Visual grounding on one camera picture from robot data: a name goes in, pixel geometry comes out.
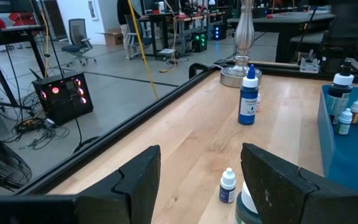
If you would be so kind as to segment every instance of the computer tower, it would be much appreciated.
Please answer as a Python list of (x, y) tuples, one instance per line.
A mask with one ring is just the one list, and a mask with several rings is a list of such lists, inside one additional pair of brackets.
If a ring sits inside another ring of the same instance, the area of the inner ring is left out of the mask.
[(200, 53), (206, 50), (206, 32), (193, 33), (193, 41), (191, 43), (194, 52)]
[(66, 72), (63, 76), (32, 82), (47, 118), (57, 125), (93, 111), (84, 73)]
[(213, 40), (223, 40), (226, 39), (226, 33), (227, 33), (227, 25), (226, 24), (220, 24), (214, 26), (214, 35)]

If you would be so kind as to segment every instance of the black cap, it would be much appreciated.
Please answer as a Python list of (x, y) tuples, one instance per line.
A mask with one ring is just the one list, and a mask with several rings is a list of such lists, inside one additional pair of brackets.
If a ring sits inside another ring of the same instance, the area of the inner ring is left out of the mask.
[(347, 60), (343, 63), (341, 67), (341, 75), (349, 76), (351, 75), (351, 70), (352, 70), (352, 62)]

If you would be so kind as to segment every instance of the blue tray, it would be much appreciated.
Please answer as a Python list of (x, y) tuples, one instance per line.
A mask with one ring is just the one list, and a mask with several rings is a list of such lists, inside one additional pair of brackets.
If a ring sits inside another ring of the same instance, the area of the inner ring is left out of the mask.
[[(328, 116), (326, 96), (329, 85), (324, 85), (318, 110), (318, 128), (324, 176), (350, 189), (358, 191), (358, 123), (353, 124), (347, 136), (333, 131)], [(347, 107), (358, 99), (358, 87), (354, 87)]]

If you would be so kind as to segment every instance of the white wall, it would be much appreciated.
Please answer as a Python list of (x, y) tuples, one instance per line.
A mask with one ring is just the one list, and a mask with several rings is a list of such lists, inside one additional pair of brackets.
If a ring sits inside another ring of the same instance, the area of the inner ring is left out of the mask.
[(104, 30), (118, 28), (117, 0), (99, 0), (99, 7)]
[(98, 34), (104, 32), (103, 18), (101, 17), (99, 10), (98, 0), (94, 1), (95, 11), (99, 18), (97, 21), (94, 21), (91, 18), (91, 14), (88, 9), (88, 0), (57, 0), (57, 4), (59, 5), (60, 14), (62, 15), (67, 34), (70, 33), (68, 20), (85, 19), (86, 35), (88, 38), (91, 38), (91, 44), (106, 44), (104, 35)]

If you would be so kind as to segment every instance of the person's leg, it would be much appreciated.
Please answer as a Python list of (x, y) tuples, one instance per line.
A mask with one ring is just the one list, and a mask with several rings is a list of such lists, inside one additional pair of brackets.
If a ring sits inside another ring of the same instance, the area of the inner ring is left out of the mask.
[(131, 43), (131, 37), (128, 35), (128, 24), (121, 25), (122, 43), (124, 44), (125, 56), (129, 58), (129, 44)]

